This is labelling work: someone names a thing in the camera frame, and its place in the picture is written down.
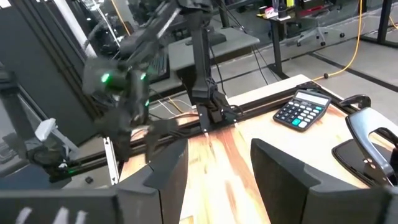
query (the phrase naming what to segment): wooden tabletop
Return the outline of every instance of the wooden tabletop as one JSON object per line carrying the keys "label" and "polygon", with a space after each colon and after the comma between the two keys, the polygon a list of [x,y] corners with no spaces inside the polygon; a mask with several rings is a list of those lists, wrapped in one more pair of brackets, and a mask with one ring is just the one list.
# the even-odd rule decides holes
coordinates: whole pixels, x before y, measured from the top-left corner
{"label": "wooden tabletop", "polygon": [[[242,105],[307,81],[307,77],[298,75],[228,101],[231,105]],[[322,119],[299,133],[274,122],[272,116],[275,113],[272,111],[189,139],[188,180],[180,223],[270,223],[253,176],[252,138],[262,139],[343,181],[366,187],[342,168],[331,154],[333,147],[352,138],[345,125],[346,114],[331,105]],[[392,149],[389,142],[379,136],[373,136],[373,141]],[[144,156],[130,158],[123,167],[121,180],[144,165]]]}

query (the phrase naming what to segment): calculator button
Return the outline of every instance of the calculator button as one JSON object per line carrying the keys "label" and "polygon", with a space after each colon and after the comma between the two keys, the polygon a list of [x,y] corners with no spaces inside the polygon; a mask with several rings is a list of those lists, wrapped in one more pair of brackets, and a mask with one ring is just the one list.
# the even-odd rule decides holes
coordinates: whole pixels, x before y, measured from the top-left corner
{"label": "calculator button", "polygon": [[294,126],[297,126],[298,124],[300,124],[301,120],[300,119],[294,119],[294,121],[292,122],[292,124]]}
{"label": "calculator button", "polygon": [[299,126],[300,128],[305,128],[306,125],[307,125],[307,122],[302,121],[298,126]]}

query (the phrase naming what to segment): concrete floor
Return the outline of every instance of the concrete floor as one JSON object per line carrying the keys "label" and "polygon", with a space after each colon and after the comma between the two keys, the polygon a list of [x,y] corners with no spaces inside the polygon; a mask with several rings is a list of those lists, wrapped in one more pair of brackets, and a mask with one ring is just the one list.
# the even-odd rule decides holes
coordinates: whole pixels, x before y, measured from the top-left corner
{"label": "concrete floor", "polygon": [[[379,11],[374,11],[363,19],[363,26],[361,28],[363,34],[377,29],[378,18],[376,17],[378,14]],[[398,9],[393,9],[391,16],[395,21],[398,21]],[[328,34],[326,40],[327,46],[322,49],[315,38],[302,42],[301,47],[292,44],[294,39],[283,41],[281,46],[282,58],[286,59],[283,63],[284,72],[289,76],[304,74],[309,78],[316,78],[322,76],[325,72],[332,73],[339,70],[339,68],[315,57],[303,55],[307,52],[315,52],[315,54],[321,55],[322,57],[346,65],[351,60],[356,42],[355,40],[345,40],[356,37],[358,31],[358,18],[348,19],[347,21],[333,25],[333,27],[344,31],[346,37],[341,39],[338,34]],[[398,42],[398,30],[388,33],[387,39]],[[261,49],[261,54],[268,63],[274,61],[272,46]],[[398,63],[396,63],[397,55],[397,49],[360,42],[358,55],[351,67],[360,72],[379,77],[387,82],[398,85],[398,76],[396,72],[398,70]],[[257,56],[260,66],[265,66],[262,58],[260,58],[258,54]],[[220,65],[220,70],[224,80],[224,88],[229,97],[267,85],[261,77],[261,73],[258,71],[257,63],[253,55],[246,55],[225,62]],[[213,68],[212,72],[214,79],[219,81],[220,78],[216,68]],[[279,80],[267,68],[262,69],[262,72],[268,84]],[[398,105],[396,103],[398,93],[359,78],[349,72],[343,72],[328,80],[319,80],[318,83],[342,97],[359,93],[369,95],[372,99],[373,107],[395,122],[395,124],[398,124]],[[189,100],[186,94],[179,94],[178,96],[174,96],[173,99],[175,99],[176,104],[178,104],[181,109],[185,111],[190,109],[189,105],[187,105],[189,104]],[[165,105],[171,112],[175,114],[178,113],[172,106],[167,103]],[[154,104],[150,107],[151,113],[157,116],[163,118],[173,116],[161,105]],[[82,147],[82,152],[84,154],[92,154],[102,150],[102,139],[93,139]],[[94,182],[90,185],[84,181],[87,176],[91,176],[94,179]],[[92,188],[109,184],[108,169],[107,167],[102,167],[74,177],[66,188]]]}

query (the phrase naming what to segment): green led light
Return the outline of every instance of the green led light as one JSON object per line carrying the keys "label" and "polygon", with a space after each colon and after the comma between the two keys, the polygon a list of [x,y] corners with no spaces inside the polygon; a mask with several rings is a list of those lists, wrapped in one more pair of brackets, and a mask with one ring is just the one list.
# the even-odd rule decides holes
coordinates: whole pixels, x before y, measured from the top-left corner
{"label": "green led light", "polygon": [[146,74],[146,73],[143,73],[143,74],[141,75],[141,80],[145,79],[145,76],[147,76],[147,74]]}
{"label": "green led light", "polygon": [[109,81],[109,78],[111,78],[111,75],[108,73],[105,73],[102,77],[101,77],[101,82],[106,83]]}

